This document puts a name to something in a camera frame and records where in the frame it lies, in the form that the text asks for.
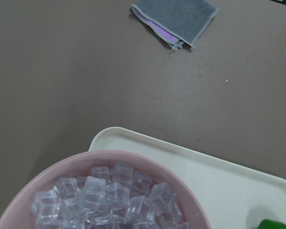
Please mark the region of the green lime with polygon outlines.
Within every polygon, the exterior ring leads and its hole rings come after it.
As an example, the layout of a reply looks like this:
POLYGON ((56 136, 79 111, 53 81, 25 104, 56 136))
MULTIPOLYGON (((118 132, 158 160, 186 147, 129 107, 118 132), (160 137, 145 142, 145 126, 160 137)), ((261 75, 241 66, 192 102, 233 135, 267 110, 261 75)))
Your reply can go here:
POLYGON ((275 220, 264 219, 259 223, 257 229, 286 229, 286 224, 275 220))

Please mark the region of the grey folded cloth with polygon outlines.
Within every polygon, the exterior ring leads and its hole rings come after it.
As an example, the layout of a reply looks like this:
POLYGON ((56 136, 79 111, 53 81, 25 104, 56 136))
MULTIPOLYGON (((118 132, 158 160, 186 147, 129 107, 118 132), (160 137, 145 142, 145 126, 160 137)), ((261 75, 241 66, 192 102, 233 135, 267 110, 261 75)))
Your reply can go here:
POLYGON ((207 0, 138 0, 131 9, 173 50, 193 48, 218 12, 207 0))

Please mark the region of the cream serving tray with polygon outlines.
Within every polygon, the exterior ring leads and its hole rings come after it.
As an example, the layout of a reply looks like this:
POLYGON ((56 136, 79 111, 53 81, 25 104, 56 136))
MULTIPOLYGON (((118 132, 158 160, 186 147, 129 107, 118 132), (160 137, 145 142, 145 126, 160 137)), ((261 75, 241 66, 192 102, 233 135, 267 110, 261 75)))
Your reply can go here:
POLYGON ((286 180, 121 127, 99 132, 89 147, 148 157, 181 178, 214 229, 255 229, 264 219, 286 224, 286 180))

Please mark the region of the pink bowl of ice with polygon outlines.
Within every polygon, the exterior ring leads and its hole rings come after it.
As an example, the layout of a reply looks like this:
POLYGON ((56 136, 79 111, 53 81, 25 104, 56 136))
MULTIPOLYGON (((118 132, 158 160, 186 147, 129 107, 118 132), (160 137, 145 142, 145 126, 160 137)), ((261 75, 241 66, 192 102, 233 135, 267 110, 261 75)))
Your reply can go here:
POLYGON ((96 218, 96 229, 114 228, 118 210, 124 223, 210 228, 197 198, 172 171, 137 154, 98 151, 71 156, 37 175, 7 207, 0 229, 83 228, 90 212, 101 208, 108 213, 96 218))

